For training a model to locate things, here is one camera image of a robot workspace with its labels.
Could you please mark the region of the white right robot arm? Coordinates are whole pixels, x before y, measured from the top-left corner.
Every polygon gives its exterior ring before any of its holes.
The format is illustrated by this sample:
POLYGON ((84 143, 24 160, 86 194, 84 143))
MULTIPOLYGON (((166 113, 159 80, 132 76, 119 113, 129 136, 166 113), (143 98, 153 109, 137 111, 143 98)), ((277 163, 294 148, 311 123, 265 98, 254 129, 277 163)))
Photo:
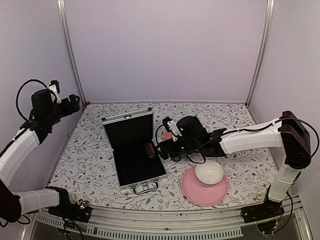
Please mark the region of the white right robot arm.
POLYGON ((305 128, 307 123, 291 111, 284 111, 281 117, 269 122, 212 132, 207 132, 196 116, 186 116, 177 122, 166 117, 162 123, 172 133, 172 139, 156 144, 163 159, 194 153, 204 158, 224 157, 245 150, 284 148, 283 163, 267 190, 264 203, 258 208, 262 218, 269 218, 278 210, 287 191, 313 157, 310 134, 305 128))

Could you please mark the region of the pink card deck box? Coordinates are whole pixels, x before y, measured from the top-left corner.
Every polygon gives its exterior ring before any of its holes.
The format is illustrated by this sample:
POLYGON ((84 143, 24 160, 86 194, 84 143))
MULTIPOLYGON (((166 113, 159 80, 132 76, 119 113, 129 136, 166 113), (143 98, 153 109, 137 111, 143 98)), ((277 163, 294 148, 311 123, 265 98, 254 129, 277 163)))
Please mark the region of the pink card deck box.
POLYGON ((169 141, 173 139, 173 135, 171 132, 166 131, 163 136, 162 136, 162 140, 163 141, 169 141))

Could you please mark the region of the aluminium poker case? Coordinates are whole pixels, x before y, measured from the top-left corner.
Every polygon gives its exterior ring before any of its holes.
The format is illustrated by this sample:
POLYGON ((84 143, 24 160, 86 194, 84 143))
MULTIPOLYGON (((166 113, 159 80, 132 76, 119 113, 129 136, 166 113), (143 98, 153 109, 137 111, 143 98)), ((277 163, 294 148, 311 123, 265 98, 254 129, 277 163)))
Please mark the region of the aluminium poker case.
POLYGON ((119 188, 142 195, 158 190, 167 173, 156 152, 154 113, 151 107, 101 119, 112 149, 119 188), (145 144, 152 143, 155 158, 148 158, 145 144))

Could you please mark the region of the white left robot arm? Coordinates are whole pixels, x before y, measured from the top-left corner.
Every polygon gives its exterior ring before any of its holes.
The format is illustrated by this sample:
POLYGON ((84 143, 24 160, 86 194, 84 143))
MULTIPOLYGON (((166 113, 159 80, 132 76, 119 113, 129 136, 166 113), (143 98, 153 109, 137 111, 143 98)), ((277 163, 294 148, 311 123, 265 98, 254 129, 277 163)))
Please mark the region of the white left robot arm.
POLYGON ((60 99, 52 87, 31 96, 30 118, 0 153, 0 217, 8 223, 17 222, 23 215, 44 208, 55 209, 63 216, 74 213, 74 205, 63 198, 64 189, 43 188, 25 192, 9 189, 13 176, 29 154, 52 133, 61 118, 80 110, 80 98, 71 94, 60 99))

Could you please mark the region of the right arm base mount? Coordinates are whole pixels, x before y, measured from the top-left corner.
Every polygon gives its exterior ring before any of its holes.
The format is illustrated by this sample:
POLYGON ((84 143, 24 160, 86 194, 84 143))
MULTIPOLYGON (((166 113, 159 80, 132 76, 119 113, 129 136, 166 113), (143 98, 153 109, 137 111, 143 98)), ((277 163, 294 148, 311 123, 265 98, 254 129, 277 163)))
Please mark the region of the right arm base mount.
POLYGON ((273 206, 261 203, 243 207, 241 209, 240 215, 245 223, 252 223, 269 218, 279 217, 284 213, 284 208, 281 205, 273 206))

